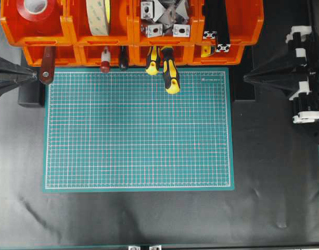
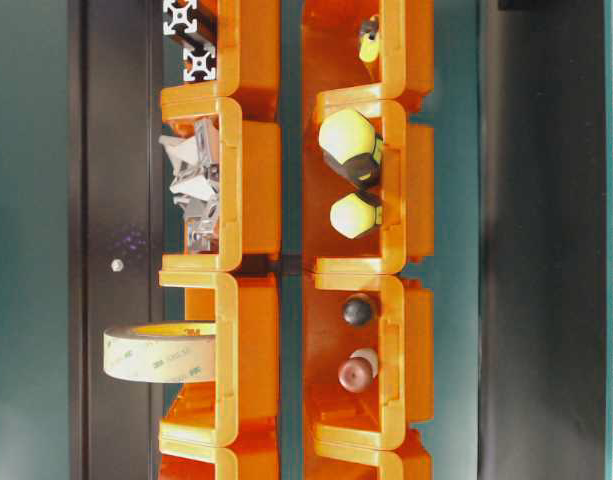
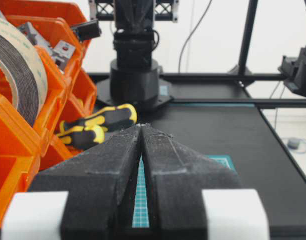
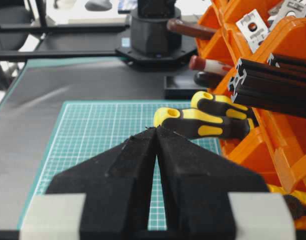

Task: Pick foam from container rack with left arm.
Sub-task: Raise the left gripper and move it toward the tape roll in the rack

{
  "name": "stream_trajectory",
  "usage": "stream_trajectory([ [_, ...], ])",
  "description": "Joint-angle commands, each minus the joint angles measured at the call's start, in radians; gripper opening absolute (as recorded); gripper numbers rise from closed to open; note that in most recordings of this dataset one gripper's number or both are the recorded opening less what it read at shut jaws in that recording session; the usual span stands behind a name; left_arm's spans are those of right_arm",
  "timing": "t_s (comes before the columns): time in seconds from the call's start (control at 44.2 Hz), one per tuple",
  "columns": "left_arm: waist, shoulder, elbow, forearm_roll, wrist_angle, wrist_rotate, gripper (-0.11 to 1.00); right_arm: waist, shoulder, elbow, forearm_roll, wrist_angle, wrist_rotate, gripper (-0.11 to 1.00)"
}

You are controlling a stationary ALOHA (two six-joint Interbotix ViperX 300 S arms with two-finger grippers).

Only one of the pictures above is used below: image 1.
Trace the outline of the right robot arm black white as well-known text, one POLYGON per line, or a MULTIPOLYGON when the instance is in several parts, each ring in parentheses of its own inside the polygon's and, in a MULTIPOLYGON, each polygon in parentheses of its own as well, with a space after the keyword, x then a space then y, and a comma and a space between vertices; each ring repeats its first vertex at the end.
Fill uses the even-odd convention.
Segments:
POLYGON ((244 75, 254 86, 282 91, 292 103, 292 121, 319 137, 319 49, 311 26, 293 26, 287 54, 244 75))

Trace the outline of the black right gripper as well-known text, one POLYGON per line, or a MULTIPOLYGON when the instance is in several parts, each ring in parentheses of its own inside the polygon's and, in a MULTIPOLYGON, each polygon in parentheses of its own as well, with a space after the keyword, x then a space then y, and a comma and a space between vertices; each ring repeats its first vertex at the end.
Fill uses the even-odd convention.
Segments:
POLYGON ((254 86, 282 91, 286 97, 299 90, 300 74, 294 73, 294 62, 269 62, 244 75, 243 80, 254 86))

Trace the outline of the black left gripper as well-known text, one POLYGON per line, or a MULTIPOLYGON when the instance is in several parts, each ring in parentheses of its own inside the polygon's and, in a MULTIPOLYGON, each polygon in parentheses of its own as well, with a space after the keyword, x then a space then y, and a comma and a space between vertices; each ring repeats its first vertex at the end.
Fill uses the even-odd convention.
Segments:
POLYGON ((0 57, 0 97, 19 86, 37 80, 36 71, 0 57))

